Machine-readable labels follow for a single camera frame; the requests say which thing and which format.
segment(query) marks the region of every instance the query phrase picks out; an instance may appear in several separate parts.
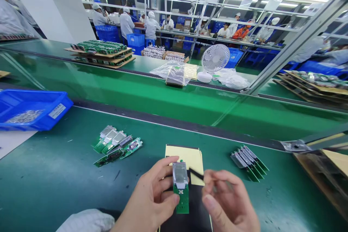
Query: orange jacket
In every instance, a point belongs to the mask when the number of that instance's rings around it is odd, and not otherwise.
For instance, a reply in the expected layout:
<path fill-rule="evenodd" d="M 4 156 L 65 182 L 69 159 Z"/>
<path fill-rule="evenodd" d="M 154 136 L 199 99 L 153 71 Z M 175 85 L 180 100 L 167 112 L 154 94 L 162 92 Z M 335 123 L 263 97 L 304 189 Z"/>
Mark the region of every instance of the orange jacket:
<path fill-rule="evenodd" d="M 244 38 L 249 33 L 249 29 L 246 29 L 243 33 L 243 28 L 238 29 L 233 35 L 232 39 L 238 39 L 239 37 Z"/>

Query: label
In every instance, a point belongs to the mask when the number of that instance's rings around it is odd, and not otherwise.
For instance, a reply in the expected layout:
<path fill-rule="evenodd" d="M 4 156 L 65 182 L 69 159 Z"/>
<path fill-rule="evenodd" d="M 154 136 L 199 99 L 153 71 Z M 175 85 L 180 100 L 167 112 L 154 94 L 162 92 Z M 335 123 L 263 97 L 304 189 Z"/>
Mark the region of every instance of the label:
<path fill-rule="evenodd" d="M 56 119 L 64 110 L 65 110 L 65 106 L 63 104 L 58 104 L 57 107 L 55 107 L 53 109 L 53 111 L 51 111 L 51 113 L 49 114 L 49 116 L 51 116 L 52 118 Z"/>

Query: sleeve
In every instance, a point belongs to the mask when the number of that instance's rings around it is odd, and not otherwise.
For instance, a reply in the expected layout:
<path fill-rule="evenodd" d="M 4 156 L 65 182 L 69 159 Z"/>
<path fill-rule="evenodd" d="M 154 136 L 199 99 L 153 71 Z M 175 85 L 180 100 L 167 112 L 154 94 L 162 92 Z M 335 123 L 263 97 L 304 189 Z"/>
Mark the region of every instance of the sleeve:
<path fill-rule="evenodd" d="M 128 23 L 129 23 L 129 26 L 133 29 L 135 27 L 133 21 L 132 21 L 132 18 L 130 16 L 128 16 Z"/>

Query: hand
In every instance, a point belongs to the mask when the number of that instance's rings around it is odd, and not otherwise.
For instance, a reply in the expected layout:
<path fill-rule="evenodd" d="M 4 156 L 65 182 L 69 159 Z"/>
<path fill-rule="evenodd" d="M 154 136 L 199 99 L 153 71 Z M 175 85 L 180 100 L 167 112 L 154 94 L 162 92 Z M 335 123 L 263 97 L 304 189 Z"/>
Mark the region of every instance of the hand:
<path fill-rule="evenodd" d="M 202 201 L 213 220 L 214 232 L 260 231 L 257 215 L 240 178 L 226 170 L 206 170 L 204 183 Z"/>
<path fill-rule="evenodd" d="M 154 232 L 173 214 L 180 197 L 165 191 L 173 186 L 173 177 L 165 177 L 173 173 L 173 167 L 168 165 L 178 159 L 179 156 L 161 159 L 140 177 L 112 232 Z"/>

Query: plastic bag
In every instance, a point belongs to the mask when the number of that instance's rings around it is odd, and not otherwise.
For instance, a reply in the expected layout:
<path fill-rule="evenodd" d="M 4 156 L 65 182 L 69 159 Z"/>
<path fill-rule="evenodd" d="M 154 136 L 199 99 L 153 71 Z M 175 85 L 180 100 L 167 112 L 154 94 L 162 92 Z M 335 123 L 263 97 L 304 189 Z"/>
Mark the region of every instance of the plastic bag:
<path fill-rule="evenodd" d="M 241 90 L 250 85 L 247 79 L 236 73 L 236 69 L 223 68 L 220 71 L 215 72 L 215 74 L 219 75 L 217 79 L 221 84 L 224 84 L 231 89 Z"/>
<path fill-rule="evenodd" d="M 183 62 L 169 61 L 150 71 L 163 79 L 170 79 L 178 85 L 186 86 L 192 78 L 197 77 L 197 66 Z"/>

